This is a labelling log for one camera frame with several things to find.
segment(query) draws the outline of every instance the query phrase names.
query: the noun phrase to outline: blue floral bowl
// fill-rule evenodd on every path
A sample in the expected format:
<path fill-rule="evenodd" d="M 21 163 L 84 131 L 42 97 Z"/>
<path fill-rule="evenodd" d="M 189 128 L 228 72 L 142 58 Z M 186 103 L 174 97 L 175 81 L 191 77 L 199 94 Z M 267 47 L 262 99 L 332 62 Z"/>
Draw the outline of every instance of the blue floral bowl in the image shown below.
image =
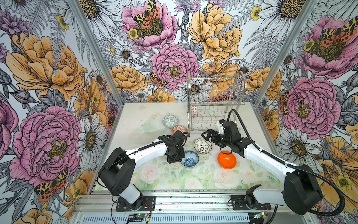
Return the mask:
<path fill-rule="evenodd" d="M 182 158 L 181 163 L 186 168 L 192 168 L 199 162 L 199 156 L 196 152 L 193 151 L 186 151 L 185 158 Z"/>

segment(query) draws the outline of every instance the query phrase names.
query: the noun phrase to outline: orange bowl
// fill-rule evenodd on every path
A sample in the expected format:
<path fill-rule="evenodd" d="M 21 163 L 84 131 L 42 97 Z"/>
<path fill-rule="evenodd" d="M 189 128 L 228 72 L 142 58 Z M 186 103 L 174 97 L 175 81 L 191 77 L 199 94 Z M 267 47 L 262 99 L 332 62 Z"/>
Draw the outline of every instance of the orange bowl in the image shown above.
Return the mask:
<path fill-rule="evenodd" d="M 226 155 L 224 153 L 219 153 L 218 155 L 218 162 L 221 167 L 225 169 L 232 169 L 236 166 L 236 157 L 234 154 Z"/>

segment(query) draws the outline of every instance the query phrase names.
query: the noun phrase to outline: dish rack shelf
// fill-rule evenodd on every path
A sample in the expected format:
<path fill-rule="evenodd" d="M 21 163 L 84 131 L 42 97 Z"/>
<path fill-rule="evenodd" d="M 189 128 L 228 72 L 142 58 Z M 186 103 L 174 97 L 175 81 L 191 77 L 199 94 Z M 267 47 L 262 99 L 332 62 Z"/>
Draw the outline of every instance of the dish rack shelf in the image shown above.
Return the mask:
<path fill-rule="evenodd" d="M 211 89 L 206 90 L 195 86 L 196 83 L 209 83 L 213 85 L 220 83 L 229 84 L 228 91 Z M 208 129 L 217 130 L 216 122 L 221 119 L 227 119 L 228 112 L 231 109 L 238 109 L 240 105 L 245 104 L 244 95 L 247 88 L 246 77 L 242 71 L 238 71 L 235 76 L 198 76 L 191 77 L 188 74 L 188 130 L 206 131 Z M 206 101 L 198 102 L 198 96 L 208 96 Z"/>

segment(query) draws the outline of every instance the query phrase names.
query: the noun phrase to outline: pink peony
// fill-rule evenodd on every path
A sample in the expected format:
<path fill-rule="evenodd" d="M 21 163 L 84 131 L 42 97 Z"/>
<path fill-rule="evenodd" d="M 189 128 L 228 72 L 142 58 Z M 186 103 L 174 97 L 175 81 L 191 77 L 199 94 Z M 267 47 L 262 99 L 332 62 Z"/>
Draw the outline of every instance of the pink peony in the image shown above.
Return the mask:
<path fill-rule="evenodd" d="M 8 151 L 11 132 L 18 125 L 18 115 L 5 100 L 0 99 L 0 159 Z"/>
<path fill-rule="evenodd" d="M 286 127 L 300 129 L 309 139 L 324 137 L 339 120 L 341 106 L 336 99 L 336 89 L 323 77 L 299 78 L 289 91 L 289 112 L 284 115 Z"/>
<path fill-rule="evenodd" d="M 169 89 L 175 90 L 178 88 L 178 84 L 188 80 L 188 72 L 192 77 L 198 75 L 197 57 L 192 51 L 185 50 L 180 45 L 166 45 L 159 54 L 154 54 L 151 59 L 153 72 L 158 75 L 158 78 L 169 82 L 166 85 Z"/>
<path fill-rule="evenodd" d="M 56 179 L 65 169 L 72 174 L 79 164 L 81 131 L 78 119 L 59 106 L 28 116 L 14 134 L 17 157 L 11 161 L 10 176 L 37 186 Z"/>
<path fill-rule="evenodd" d="M 334 20 L 333 16 L 322 17 L 311 33 L 306 35 L 306 44 L 300 58 L 302 68 L 317 76 L 326 76 L 329 79 L 338 78 L 348 72 L 358 63 L 358 35 L 347 42 L 334 42 L 329 47 L 323 47 L 322 31 L 330 28 L 337 30 L 343 27 L 348 20 L 341 22 L 341 18 Z"/>
<path fill-rule="evenodd" d="M 145 36 L 144 38 L 139 37 L 133 40 L 137 47 L 143 51 L 150 51 L 153 48 L 160 48 L 167 43 L 172 43 L 176 36 L 176 28 L 178 26 L 176 16 L 171 16 L 171 13 L 168 12 L 168 8 L 165 4 L 162 6 L 159 1 L 156 1 L 156 5 L 160 9 L 159 21 L 163 25 L 163 30 L 161 31 L 160 35 L 153 34 L 150 36 Z M 138 14 L 144 14 L 144 11 L 146 10 L 147 3 L 145 3 L 144 6 L 139 4 L 136 8 L 133 5 L 130 7 L 123 7 L 123 31 L 128 32 L 130 29 L 136 29 L 137 23 L 134 21 L 133 17 Z"/>

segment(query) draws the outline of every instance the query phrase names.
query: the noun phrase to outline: dish rack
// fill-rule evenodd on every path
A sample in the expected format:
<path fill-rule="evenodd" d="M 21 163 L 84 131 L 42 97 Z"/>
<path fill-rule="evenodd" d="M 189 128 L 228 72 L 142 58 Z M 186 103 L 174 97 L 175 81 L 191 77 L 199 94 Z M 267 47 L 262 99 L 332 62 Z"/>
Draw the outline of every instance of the dish rack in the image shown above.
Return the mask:
<path fill-rule="evenodd" d="M 241 76 L 243 85 L 239 85 L 238 79 Z M 212 82 L 219 84 L 221 82 L 232 81 L 231 88 L 224 92 L 222 90 L 204 90 L 198 87 L 193 88 L 192 82 L 195 83 L 198 79 L 204 79 L 203 82 Z M 245 104 L 244 95 L 247 88 L 246 77 L 242 71 L 238 71 L 235 76 L 198 76 L 191 77 L 188 74 L 188 130 L 189 131 L 206 131 L 208 129 L 217 130 L 216 122 L 221 119 L 227 119 L 228 112 L 231 109 L 238 109 L 240 105 Z M 193 94 L 208 95 L 211 97 L 203 102 L 196 102 Z M 236 117 L 233 116 L 233 121 L 236 123 Z"/>

